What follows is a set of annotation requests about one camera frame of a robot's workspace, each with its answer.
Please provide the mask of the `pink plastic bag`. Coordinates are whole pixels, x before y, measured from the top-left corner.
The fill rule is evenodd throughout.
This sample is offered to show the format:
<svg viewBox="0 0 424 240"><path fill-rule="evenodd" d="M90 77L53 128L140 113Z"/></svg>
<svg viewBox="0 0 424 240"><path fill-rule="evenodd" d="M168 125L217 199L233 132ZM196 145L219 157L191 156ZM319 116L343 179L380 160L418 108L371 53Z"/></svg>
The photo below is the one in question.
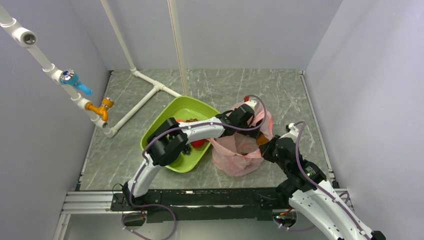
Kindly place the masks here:
<svg viewBox="0 0 424 240"><path fill-rule="evenodd" d="M264 110L258 102L254 111L252 127L261 125L259 134L264 134L269 140L273 137L273 119L268 110ZM230 177L239 177L258 169L264 159L261 156L256 138L235 133L231 136L209 138L213 146L212 162Z"/></svg>

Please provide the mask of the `red fake fruit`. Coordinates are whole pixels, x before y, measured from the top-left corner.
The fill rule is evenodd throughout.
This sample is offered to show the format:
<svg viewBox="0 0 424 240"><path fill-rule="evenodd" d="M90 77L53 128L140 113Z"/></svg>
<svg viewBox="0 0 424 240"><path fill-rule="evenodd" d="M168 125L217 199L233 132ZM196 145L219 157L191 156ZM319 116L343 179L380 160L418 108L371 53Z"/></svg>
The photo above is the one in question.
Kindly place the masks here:
<svg viewBox="0 0 424 240"><path fill-rule="evenodd" d="M202 148L203 145L206 144L207 142L208 141L206 139L199 139L199 140L193 141L191 145L193 148L199 149L199 148Z"/></svg>

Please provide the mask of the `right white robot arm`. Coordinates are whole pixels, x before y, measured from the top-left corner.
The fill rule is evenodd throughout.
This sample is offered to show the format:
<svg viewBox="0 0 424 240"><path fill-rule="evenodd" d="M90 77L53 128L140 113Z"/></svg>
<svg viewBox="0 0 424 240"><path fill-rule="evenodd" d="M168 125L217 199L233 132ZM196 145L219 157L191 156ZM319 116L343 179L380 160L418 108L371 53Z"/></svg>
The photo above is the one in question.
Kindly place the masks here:
<svg viewBox="0 0 424 240"><path fill-rule="evenodd" d="M287 179L275 189L276 203L302 213L329 240L384 240L353 213L323 171L303 159L295 141L275 135L259 146L264 160L277 164Z"/></svg>

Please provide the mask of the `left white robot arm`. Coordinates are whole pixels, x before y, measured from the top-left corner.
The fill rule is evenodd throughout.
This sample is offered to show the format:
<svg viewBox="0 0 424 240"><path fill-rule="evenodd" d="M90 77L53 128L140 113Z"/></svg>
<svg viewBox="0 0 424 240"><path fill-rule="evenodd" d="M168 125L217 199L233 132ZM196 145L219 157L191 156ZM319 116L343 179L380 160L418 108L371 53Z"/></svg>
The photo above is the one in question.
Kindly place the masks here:
<svg viewBox="0 0 424 240"><path fill-rule="evenodd" d="M194 122L178 122L173 117L168 118L150 135L138 170L123 185L124 204L131 210L139 209L160 169L175 162L192 142L228 137L235 133L258 132L267 116L256 120L257 106L257 101L249 100L234 110Z"/></svg>

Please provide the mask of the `dark fake grapes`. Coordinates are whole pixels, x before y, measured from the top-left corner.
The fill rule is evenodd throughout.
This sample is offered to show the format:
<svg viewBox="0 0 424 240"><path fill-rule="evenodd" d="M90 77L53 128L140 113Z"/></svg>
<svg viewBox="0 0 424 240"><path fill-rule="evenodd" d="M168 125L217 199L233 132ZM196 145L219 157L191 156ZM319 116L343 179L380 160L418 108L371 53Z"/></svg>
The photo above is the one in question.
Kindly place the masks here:
<svg viewBox="0 0 424 240"><path fill-rule="evenodd" d="M184 146L184 148L181 152L184 155L190 155L191 152L192 152L192 148L190 147L190 145L187 144L187 145Z"/></svg>

